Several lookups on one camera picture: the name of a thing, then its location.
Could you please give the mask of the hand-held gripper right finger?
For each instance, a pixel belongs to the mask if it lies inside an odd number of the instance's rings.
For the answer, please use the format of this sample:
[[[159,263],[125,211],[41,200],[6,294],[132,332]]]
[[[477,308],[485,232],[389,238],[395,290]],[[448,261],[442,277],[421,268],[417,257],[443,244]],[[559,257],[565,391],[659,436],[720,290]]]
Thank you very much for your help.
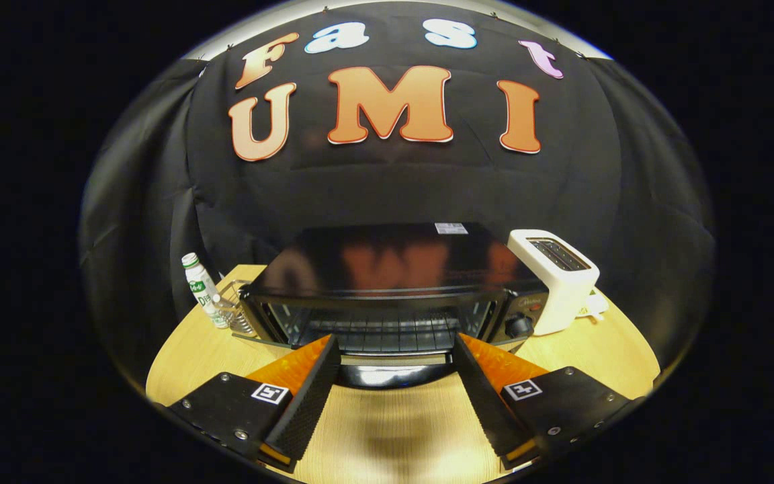
[[[583,446],[644,397],[643,355],[564,333],[515,353],[463,334],[454,365],[504,471]]]

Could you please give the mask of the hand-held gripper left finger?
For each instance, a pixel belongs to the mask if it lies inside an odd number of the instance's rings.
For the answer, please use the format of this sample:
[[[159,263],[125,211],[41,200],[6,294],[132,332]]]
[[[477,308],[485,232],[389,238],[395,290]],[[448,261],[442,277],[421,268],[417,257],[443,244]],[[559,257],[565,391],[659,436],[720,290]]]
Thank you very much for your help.
[[[293,471],[325,408],[340,361],[337,338],[326,335],[248,376],[220,372],[169,410],[237,456]]]

